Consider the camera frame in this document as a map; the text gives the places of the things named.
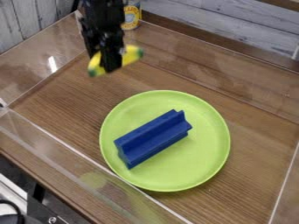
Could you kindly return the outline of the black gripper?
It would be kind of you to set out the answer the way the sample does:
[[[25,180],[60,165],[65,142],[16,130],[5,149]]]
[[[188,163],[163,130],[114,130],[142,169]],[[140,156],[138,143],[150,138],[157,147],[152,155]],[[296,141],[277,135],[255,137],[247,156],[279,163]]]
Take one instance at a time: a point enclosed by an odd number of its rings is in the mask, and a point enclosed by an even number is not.
[[[100,51],[100,65],[106,73],[122,66],[124,32],[124,1],[122,0],[81,0],[81,37],[88,56]]]

